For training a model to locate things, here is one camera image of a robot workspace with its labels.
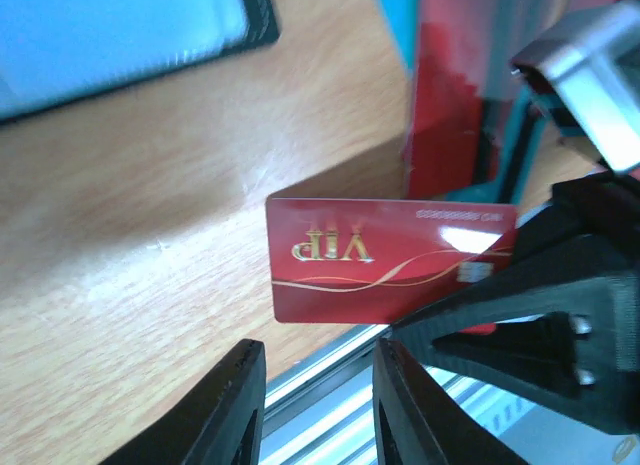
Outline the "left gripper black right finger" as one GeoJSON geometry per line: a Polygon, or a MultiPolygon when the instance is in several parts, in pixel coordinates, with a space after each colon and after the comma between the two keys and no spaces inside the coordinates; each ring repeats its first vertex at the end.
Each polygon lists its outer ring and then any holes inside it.
{"type": "Polygon", "coordinates": [[[380,464],[523,464],[480,426],[399,342],[373,354],[373,411],[380,464]]]}

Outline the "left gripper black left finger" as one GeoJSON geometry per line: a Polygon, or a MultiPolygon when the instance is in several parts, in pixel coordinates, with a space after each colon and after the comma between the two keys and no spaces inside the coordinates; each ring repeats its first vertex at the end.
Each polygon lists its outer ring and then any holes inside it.
{"type": "Polygon", "coordinates": [[[256,464],[265,395],[265,346],[242,339],[176,405],[102,462],[256,464]]]}

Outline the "black leather card holder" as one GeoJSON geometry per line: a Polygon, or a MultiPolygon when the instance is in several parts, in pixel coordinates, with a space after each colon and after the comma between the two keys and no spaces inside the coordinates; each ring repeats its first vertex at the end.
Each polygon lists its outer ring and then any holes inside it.
{"type": "Polygon", "coordinates": [[[1,119],[267,46],[273,0],[1,0],[1,119]]]}

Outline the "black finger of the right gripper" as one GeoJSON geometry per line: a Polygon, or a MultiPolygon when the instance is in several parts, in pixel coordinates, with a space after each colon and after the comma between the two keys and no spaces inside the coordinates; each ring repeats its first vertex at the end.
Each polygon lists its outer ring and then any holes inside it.
{"type": "Polygon", "coordinates": [[[639,430],[639,280],[471,286],[396,322],[421,363],[495,385],[605,433],[639,430]]]}
{"type": "Polygon", "coordinates": [[[518,232],[502,285],[639,283],[639,181],[584,177],[552,186],[518,232]]]}

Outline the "red VIP card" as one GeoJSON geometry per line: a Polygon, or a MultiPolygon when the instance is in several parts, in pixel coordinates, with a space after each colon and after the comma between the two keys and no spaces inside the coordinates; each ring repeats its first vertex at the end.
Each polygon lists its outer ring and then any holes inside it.
{"type": "Polygon", "coordinates": [[[391,324],[506,268],[517,218],[510,204],[271,197],[274,317],[391,324]]]}

